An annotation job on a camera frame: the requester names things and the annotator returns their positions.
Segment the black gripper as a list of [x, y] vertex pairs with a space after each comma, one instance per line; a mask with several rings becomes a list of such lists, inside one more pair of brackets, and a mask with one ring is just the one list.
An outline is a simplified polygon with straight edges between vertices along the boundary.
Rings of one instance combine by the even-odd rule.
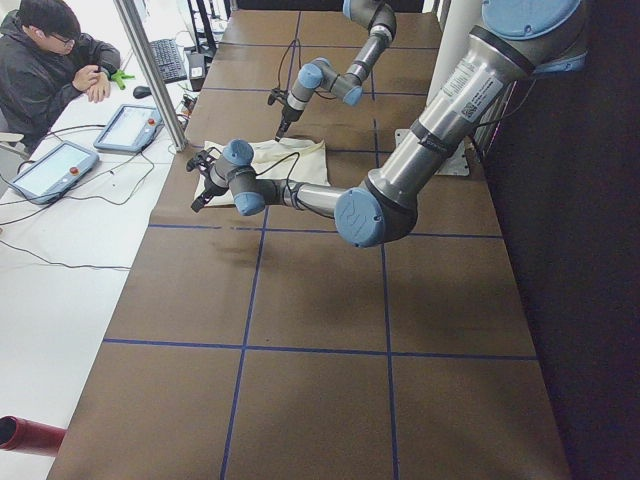
[[287, 130], [292, 123], [297, 122], [303, 111], [295, 109], [288, 104], [284, 104], [281, 111], [281, 121], [278, 130], [276, 131], [274, 139], [280, 141], [286, 134]]
[[193, 211], [200, 211], [204, 207], [204, 204], [208, 204], [213, 197], [222, 196], [228, 191], [228, 185], [222, 177], [217, 175], [215, 165], [207, 172], [200, 172], [198, 170], [204, 183], [198, 194], [199, 197], [191, 204]]

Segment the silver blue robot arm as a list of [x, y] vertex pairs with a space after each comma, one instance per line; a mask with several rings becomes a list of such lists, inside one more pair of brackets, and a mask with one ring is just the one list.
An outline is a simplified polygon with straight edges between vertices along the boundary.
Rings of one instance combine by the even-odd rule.
[[204, 181], [191, 207], [199, 211], [230, 194], [244, 216], [283, 205], [330, 218], [340, 236], [360, 248], [403, 238], [417, 222], [418, 193], [507, 86], [583, 67], [587, 19], [584, 1], [486, 1], [466, 54], [386, 163], [358, 186], [262, 179], [252, 165], [252, 147], [236, 139], [218, 156], [203, 152], [188, 162]]
[[382, 53], [395, 39], [395, 12], [385, 1], [345, 1], [343, 15], [365, 28], [368, 33], [366, 42], [345, 72], [338, 72], [328, 59], [317, 57], [300, 67], [290, 89], [271, 90], [268, 103], [282, 104], [281, 120], [275, 134], [277, 141], [285, 137], [291, 124], [300, 119], [313, 95], [321, 90], [349, 106], [357, 105], [363, 94], [364, 82]]

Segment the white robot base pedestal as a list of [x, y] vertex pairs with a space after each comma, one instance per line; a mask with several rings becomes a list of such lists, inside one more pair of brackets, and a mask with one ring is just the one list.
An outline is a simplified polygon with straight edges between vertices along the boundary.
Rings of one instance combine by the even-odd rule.
[[416, 194], [465, 139], [503, 93], [501, 38], [483, 20], [484, 1], [455, 1], [450, 7], [434, 76], [423, 112], [405, 132], [384, 166], [369, 173]]

